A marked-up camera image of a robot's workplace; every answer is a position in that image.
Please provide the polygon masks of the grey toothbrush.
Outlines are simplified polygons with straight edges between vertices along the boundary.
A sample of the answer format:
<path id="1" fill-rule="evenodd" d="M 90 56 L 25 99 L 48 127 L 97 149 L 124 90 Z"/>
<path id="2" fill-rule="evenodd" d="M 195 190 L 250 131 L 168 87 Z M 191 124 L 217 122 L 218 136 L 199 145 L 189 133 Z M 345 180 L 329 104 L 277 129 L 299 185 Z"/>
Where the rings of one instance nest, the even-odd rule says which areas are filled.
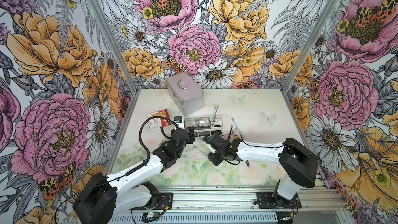
<path id="1" fill-rule="evenodd" d="M 214 107 L 214 113 L 213 113 L 213 116 L 212 116 L 212 121 L 213 121 L 213 122 L 215 122 L 215 121 L 216 121 L 216 117 L 217 117 L 217 111 L 218 111 L 218 109 L 219 109 L 219 106 L 218 106 L 218 105 L 216 105 L 216 106 Z"/>

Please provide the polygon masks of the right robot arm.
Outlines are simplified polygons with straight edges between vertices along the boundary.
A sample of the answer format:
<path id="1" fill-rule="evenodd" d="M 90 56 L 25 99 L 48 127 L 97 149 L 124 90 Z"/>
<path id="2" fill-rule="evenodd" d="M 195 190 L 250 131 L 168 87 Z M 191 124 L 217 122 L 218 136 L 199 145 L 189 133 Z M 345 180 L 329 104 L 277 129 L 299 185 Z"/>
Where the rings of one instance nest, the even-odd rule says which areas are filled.
<path id="1" fill-rule="evenodd" d="M 278 181 L 272 194 L 274 202 L 290 201 L 301 189 L 315 187 L 319 158 L 293 138 L 264 146 L 237 139 L 229 142 L 218 134 L 206 136 L 203 141 L 211 150 L 208 159 L 215 166 L 223 161 L 262 161 L 281 166 L 286 175 Z"/>

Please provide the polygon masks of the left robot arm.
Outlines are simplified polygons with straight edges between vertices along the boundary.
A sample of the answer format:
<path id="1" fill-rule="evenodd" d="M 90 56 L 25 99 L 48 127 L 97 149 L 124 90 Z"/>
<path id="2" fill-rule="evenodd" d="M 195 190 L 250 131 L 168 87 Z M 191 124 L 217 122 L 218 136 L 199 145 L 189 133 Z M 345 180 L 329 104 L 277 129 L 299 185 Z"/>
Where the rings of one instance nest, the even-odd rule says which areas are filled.
<path id="1" fill-rule="evenodd" d="M 187 144 L 195 141 L 192 127 L 172 131 L 168 142 L 155 149 L 149 159 L 125 170 L 105 176 L 93 175 L 78 194 L 73 209 L 82 224 L 106 224 L 121 212 L 136 207 L 152 208 L 158 198 L 148 178 L 172 167 Z"/>

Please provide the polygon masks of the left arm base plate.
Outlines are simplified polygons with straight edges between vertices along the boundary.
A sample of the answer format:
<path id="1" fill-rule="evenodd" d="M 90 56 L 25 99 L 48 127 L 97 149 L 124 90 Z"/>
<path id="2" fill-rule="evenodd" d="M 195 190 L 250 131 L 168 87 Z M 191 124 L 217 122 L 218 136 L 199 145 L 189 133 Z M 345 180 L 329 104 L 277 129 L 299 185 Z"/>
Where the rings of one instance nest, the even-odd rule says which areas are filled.
<path id="1" fill-rule="evenodd" d="M 174 194 L 172 192 L 161 192 L 157 197 L 151 197 L 145 206 L 132 208 L 133 211 L 163 211 L 167 206 L 172 209 Z"/>

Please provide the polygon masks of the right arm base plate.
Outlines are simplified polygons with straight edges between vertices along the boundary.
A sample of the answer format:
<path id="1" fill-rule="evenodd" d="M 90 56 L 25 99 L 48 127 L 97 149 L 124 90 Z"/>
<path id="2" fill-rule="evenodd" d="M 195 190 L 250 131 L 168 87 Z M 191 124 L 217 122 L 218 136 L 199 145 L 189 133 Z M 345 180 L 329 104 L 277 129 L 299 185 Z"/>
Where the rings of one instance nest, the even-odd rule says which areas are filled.
<path id="1" fill-rule="evenodd" d="M 302 207 L 298 194 L 295 194 L 291 200 L 286 200 L 270 191 L 257 192 L 256 197 L 254 205 L 258 205 L 259 209 L 298 209 Z"/>

